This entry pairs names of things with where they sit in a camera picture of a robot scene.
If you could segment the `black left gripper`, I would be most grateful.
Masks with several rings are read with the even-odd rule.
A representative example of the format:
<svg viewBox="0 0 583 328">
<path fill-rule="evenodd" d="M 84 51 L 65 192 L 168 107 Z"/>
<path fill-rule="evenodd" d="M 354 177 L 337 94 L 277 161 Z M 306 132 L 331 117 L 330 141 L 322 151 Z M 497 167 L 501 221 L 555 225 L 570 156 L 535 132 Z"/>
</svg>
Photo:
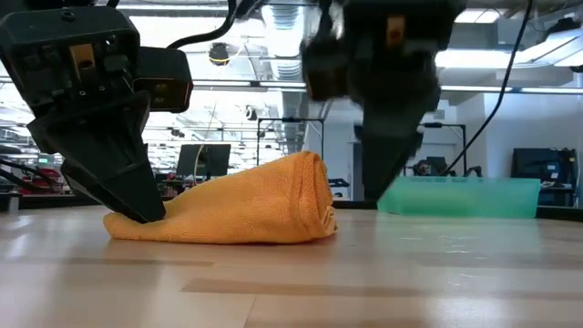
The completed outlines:
<svg viewBox="0 0 583 328">
<path fill-rule="evenodd" d="M 1 61 L 35 119 L 37 146 L 63 156 L 66 181 L 138 223 L 166 214 L 141 132 L 149 94 L 135 91 L 140 37 L 93 1 L 4 1 Z"/>
</svg>

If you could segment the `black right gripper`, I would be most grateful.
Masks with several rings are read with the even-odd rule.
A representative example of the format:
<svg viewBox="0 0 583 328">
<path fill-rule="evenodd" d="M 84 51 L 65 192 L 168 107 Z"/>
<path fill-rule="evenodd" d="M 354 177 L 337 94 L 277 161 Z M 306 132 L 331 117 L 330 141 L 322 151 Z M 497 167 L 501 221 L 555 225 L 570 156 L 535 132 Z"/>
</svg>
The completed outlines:
<svg viewBox="0 0 583 328">
<path fill-rule="evenodd" d="M 456 0 L 361 0 L 343 5 L 348 97 L 363 109 L 363 195 L 378 201 L 421 147 L 423 115 L 441 88 L 436 55 L 448 48 Z"/>
</svg>

